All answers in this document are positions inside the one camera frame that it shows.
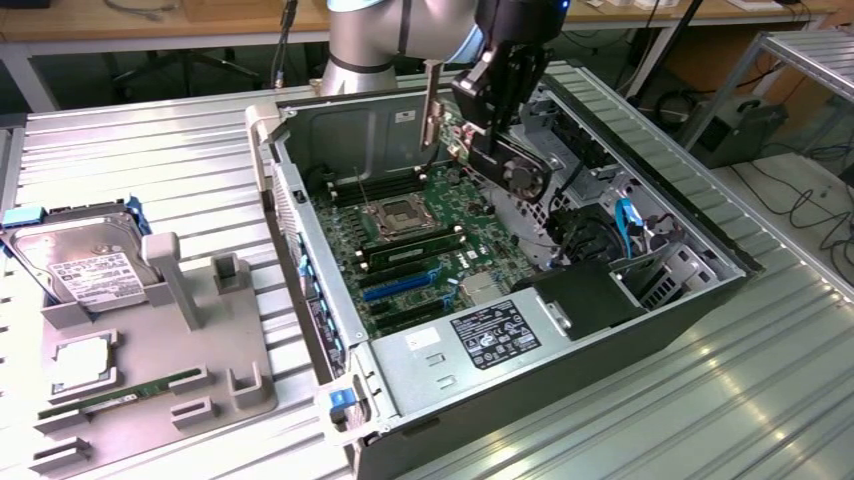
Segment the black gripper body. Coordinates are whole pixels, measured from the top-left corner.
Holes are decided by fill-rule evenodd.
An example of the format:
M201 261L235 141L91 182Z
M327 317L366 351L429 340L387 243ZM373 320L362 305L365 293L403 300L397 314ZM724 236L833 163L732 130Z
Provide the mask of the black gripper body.
M478 2L475 24L489 50L542 46L559 35L566 16L565 0L486 0Z

